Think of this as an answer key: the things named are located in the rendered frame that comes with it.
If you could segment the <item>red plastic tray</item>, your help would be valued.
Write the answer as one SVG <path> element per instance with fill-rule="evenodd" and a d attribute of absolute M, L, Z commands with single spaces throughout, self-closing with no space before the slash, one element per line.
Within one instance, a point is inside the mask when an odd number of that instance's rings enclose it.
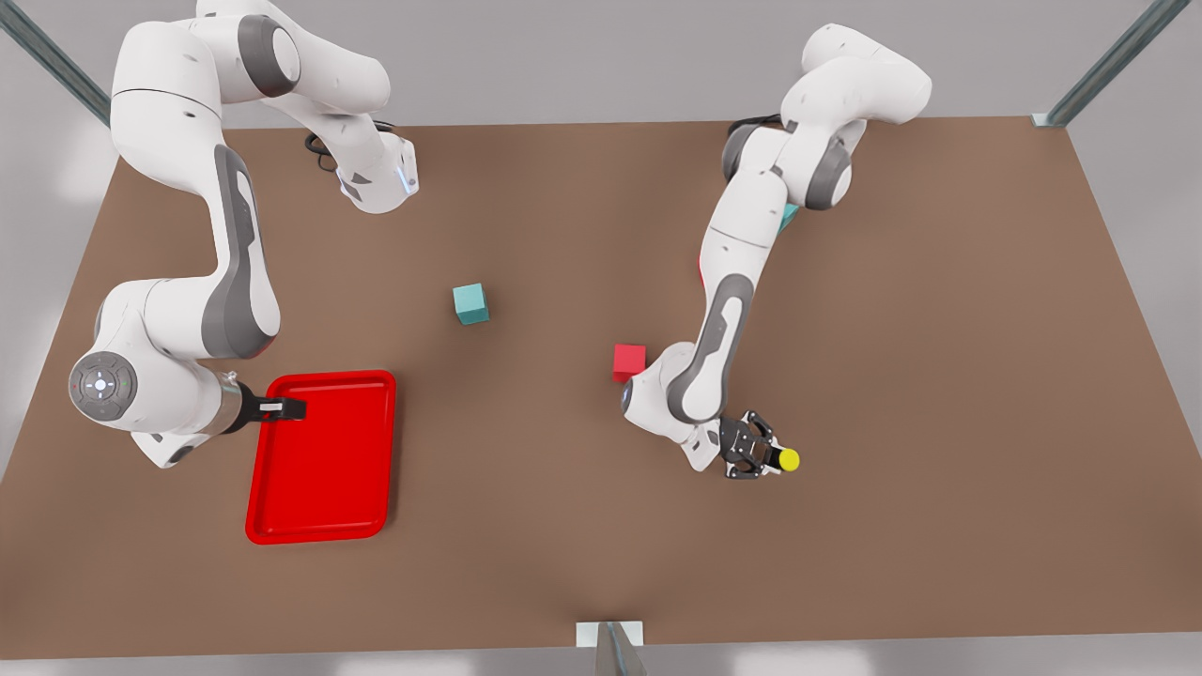
<path fill-rule="evenodd" d="M 389 504 L 395 379 L 387 370 L 287 374 L 270 398 L 299 421 L 258 427 L 245 534 L 261 546 L 377 535 Z"/>

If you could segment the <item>silver frame post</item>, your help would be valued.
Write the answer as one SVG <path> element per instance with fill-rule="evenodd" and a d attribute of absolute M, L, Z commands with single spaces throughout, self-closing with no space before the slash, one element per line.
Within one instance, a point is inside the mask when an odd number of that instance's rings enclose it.
<path fill-rule="evenodd" d="M 0 26 L 99 121 L 111 128 L 111 97 L 13 0 L 0 0 Z"/>
<path fill-rule="evenodd" d="M 576 645 L 595 650 L 593 676 L 647 676 L 637 653 L 644 645 L 643 621 L 576 623 Z"/>
<path fill-rule="evenodd" d="M 1079 81 L 1045 113 L 1034 113 L 1034 128 L 1069 128 L 1127 66 L 1133 63 L 1194 0 L 1153 0 Z"/>

